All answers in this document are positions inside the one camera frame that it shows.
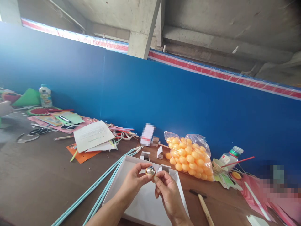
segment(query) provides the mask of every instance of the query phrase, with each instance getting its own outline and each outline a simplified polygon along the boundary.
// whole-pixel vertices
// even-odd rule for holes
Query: plastic bag
[[[202,180],[214,181],[210,149],[205,137],[187,134],[185,138],[164,131],[164,138],[170,148],[166,158],[177,171],[189,173]]]

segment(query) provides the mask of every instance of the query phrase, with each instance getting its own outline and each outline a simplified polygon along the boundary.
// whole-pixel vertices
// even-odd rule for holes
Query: hammer
[[[208,223],[209,223],[209,226],[214,226],[214,223],[213,223],[213,221],[212,221],[212,218],[211,218],[211,216],[210,216],[210,213],[209,213],[209,211],[208,211],[208,208],[207,208],[207,206],[206,206],[206,203],[205,203],[205,201],[204,201],[204,199],[203,199],[203,198],[207,198],[207,196],[206,196],[205,194],[203,194],[203,193],[197,191],[197,190],[194,190],[194,189],[190,189],[189,192],[191,192],[192,194],[198,196],[198,199],[200,200],[201,206],[202,206],[203,211],[204,211],[204,213],[205,213],[205,215],[206,215],[206,218],[207,218],[207,221],[208,221]]]

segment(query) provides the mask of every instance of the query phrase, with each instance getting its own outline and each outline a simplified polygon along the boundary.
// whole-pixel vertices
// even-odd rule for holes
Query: wooden hammer handle
[[[202,206],[202,208],[203,208],[203,211],[205,212],[205,215],[206,215],[206,217],[207,217],[207,221],[208,221],[208,223],[209,223],[209,226],[214,226],[214,223],[213,223],[213,221],[212,221],[212,218],[211,218],[211,216],[210,216],[210,213],[209,213],[209,211],[208,211],[208,208],[207,208],[207,206],[206,206],[206,203],[205,203],[203,197],[202,197],[200,194],[198,194],[198,199],[200,200],[200,203],[201,203],[201,206]]]

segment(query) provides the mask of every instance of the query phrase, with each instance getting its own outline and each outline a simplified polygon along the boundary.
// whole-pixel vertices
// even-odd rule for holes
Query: plastic bottle
[[[225,165],[234,163],[238,161],[238,157],[243,153],[243,149],[240,147],[234,146],[231,151],[224,153],[222,157],[220,157],[220,161],[223,162]],[[227,166],[228,172],[233,169],[233,167],[236,166],[236,164],[232,164],[230,166]]]
[[[42,84],[39,88],[42,107],[52,107],[51,90],[47,85]]]

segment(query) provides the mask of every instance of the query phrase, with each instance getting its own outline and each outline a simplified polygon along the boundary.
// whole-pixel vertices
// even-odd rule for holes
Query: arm
[[[139,174],[151,163],[138,163],[126,176],[117,194],[88,221],[86,226],[115,226],[130,206],[140,188],[151,181],[152,175]]]
[[[186,214],[179,188],[166,171],[158,172],[154,177],[156,184],[155,197],[161,196],[168,218],[173,226],[193,226]]]

